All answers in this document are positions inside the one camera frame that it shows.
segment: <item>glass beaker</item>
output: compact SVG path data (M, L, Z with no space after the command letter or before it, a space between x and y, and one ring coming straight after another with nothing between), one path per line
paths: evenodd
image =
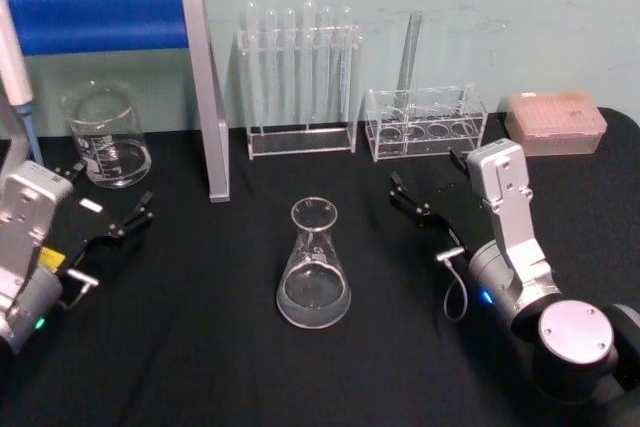
M294 204L291 218L298 238L282 274L276 304L297 327L329 327L351 303L351 289L331 241L338 211L328 200L307 197Z
M62 108L94 184L127 187L147 174L151 155L127 84L90 81L64 96Z

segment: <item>conical flask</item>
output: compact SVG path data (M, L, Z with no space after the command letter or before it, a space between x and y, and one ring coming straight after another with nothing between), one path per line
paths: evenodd
M282 274L276 304L297 327L329 327L349 309L351 289L331 241L337 218L335 205L320 197L299 200L291 209L298 238Z

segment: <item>wall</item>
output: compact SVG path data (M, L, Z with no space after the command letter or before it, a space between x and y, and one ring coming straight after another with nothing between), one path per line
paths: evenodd
M322 1L348 3L360 20L366 42L362 91L395 87L408 15L420 9L426 22L414 87L473 80L491 110L510 92L587 90L599 105L640 120L635 101L640 12L635 0ZM225 108L232 123L238 122L240 107L232 95L235 74L227 78L228 64L238 13L245 2L207 0ZM124 68L125 75L131 76L150 67L140 74L145 80L137 87L145 129L189 127L190 96L184 92L188 80L181 71L185 62L180 52L30 60L39 99L36 127L50 134L64 132L55 104L74 76L86 75L88 65L109 65L114 72Z

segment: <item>blue handle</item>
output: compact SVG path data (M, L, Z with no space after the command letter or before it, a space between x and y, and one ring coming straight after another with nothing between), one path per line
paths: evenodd
M8 0L22 52L188 48L182 0Z

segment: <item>black tablecloth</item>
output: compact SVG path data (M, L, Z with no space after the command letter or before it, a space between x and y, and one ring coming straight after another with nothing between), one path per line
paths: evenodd
M594 155L529 159L537 238L560 288L640 309L640 132L604 110ZM490 116L486 141L504 135ZM210 204L197 132L149 134L149 175L122 191L77 190L124 214L147 189L156 220L81 268L100 288L53 312L16 361L3 426L553 426L559 406L528 378L530 352L490 307L460 324L441 312L450 281L429 237L389 206L388 176L426 195L460 180L445 157L374 163L358 151L249 161L231 133L232 200ZM69 165L69 139L44 139ZM338 208L334 243L352 289L336 325L289 325L275 291L305 196Z

